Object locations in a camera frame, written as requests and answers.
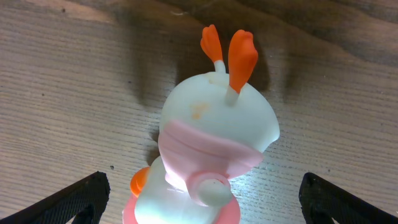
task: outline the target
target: black object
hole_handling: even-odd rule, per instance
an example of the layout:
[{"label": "black object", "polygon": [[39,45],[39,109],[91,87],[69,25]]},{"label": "black object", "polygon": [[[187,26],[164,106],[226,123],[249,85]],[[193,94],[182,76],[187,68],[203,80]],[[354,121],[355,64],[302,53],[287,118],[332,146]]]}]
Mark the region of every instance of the black object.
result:
[{"label": "black object", "polygon": [[95,172],[69,187],[0,220],[0,224],[98,224],[109,200],[106,174]]},{"label": "black object", "polygon": [[306,173],[298,195],[307,224],[396,224],[398,218],[321,177]]}]

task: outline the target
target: rubber toy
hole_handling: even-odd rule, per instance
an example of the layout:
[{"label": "rubber toy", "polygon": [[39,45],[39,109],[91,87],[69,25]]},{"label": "rubber toy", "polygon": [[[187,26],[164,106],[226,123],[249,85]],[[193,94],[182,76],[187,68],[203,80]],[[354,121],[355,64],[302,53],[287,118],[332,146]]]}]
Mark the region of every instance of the rubber toy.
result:
[{"label": "rubber toy", "polygon": [[279,138],[274,110],[247,83],[258,59],[253,35],[233,35],[229,74],[214,25],[204,28],[200,45],[215,72],[186,79],[166,99],[160,157],[133,176],[124,224],[239,223],[229,180],[259,165]]}]

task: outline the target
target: orange tip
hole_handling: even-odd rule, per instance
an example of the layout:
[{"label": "orange tip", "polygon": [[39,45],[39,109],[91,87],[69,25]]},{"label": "orange tip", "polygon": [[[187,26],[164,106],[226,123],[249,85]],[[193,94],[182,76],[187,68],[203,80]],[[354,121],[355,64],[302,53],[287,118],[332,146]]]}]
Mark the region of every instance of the orange tip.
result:
[{"label": "orange tip", "polygon": [[216,27],[213,24],[203,29],[200,46],[213,63],[218,60],[223,60],[220,39],[218,38]]},{"label": "orange tip", "polygon": [[138,197],[141,193],[141,190],[144,188],[145,183],[147,182],[147,175],[150,167],[145,167],[139,170],[130,181],[130,190],[134,196]]},{"label": "orange tip", "polygon": [[253,34],[238,30],[232,37],[228,52],[229,85],[237,93],[249,80],[258,60]]}]

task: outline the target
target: white round nose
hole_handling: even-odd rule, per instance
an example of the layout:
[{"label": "white round nose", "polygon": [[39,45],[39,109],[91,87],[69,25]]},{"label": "white round nose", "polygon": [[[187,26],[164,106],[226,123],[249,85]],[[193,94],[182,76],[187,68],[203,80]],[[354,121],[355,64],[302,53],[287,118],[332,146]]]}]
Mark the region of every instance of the white round nose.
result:
[{"label": "white round nose", "polygon": [[216,179],[204,180],[197,188],[198,199],[209,207],[223,207],[232,200],[231,190]]}]

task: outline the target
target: wooden table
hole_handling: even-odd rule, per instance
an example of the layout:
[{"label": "wooden table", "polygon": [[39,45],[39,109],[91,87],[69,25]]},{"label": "wooden table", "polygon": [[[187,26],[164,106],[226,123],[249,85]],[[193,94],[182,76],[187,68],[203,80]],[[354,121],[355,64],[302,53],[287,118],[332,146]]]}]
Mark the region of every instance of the wooden table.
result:
[{"label": "wooden table", "polygon": [[303,223],[309,171],[398,215],[397,23],[395,0],[2,0],[0,218],[100,170],[102,222],[121,223],[166,96],[213,70],[209,24],[225,53],[235,31],[254,33],[250,84],[280,123],[263,163],[232,181],[241,223]]}]

